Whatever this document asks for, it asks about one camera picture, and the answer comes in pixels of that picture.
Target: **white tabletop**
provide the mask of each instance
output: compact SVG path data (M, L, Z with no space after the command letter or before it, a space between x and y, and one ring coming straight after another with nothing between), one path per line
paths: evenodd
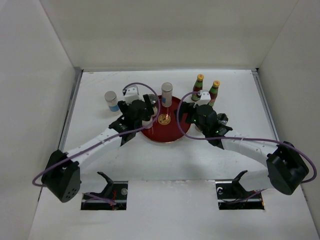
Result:
M251 137L274 139L250 70L94 72L82 76L65 151L95 137L117 118L108 110L107 91L115 91L121 100L121 89L129 83L146 83L161 94L162 83L170 82L173 95L181 98L191 92L200 73L205 89L220 80L214 109L229 116L228 126ZM143 87L139 91L148 92ZM189 134L201 136L193 126ZM300 187L291 196L274 189L263 192L265 210L218 209L211 180L262 168L252 159L204 141L183 137L173 143L154 143L138 133L81 175L82 185L93 191L105 184L97 171L114 181L129 180L126 211L81 211L80 193L62 204L44 189L29 239L318 239Z

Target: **gold coin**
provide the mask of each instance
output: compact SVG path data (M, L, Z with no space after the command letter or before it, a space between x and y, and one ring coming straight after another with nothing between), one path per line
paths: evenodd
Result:
M161 125L168 125L171 122L171 117L168 114L161 114L158 116L158 122Z

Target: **red round tray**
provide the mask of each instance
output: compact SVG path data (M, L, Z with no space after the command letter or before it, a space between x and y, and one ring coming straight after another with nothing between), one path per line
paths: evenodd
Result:
M161 106L160 115L152 128L142 130L142 134L157 143L171 143L180 139L183 134L179 131L175 110L177 110L180 99L173 96L170 107ZM184 114L180 122L182 130L188 132L190 125L185 123L187 114Z

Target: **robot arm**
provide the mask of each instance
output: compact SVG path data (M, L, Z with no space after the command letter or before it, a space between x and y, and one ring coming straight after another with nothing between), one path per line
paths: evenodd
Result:
M186 122L195 124L206 138L221 138L208 140L211 145L242 154L266 167L261 171L243 171L235 179L231 179L232 188L238 188L238 192L275 188L283 194L291 195L309 173L300 155L285 146L261 141L227 139L245 136L226 126L228 118L224 113L217 114L212 107L203 102L200 105L198 102L184 102L179 111L180 120L184 113L188 114Z
M123 94L125 101L118 102L122 116L111 123L105 131L67 152L56 150L51 154L46 169L63 160L66 162L45 173L41 182L61 202L68 202L78 193L81 184L80 169L84 169L108 151L130 141L136 136L134 130L141 128L142 122L149 121L154 114L149 96L143 95L144 101L140 100L136 86L127 88Z

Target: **white wall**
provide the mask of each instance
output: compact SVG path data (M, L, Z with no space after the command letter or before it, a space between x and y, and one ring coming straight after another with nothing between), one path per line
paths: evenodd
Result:
M75 71L38 0L0 2L0 239L25 240Z
M259 75L276 129L320 170L320 1L299 0ZM320 176L303 185L320 231Z
M258 67L298 0L40 0L74 66Z

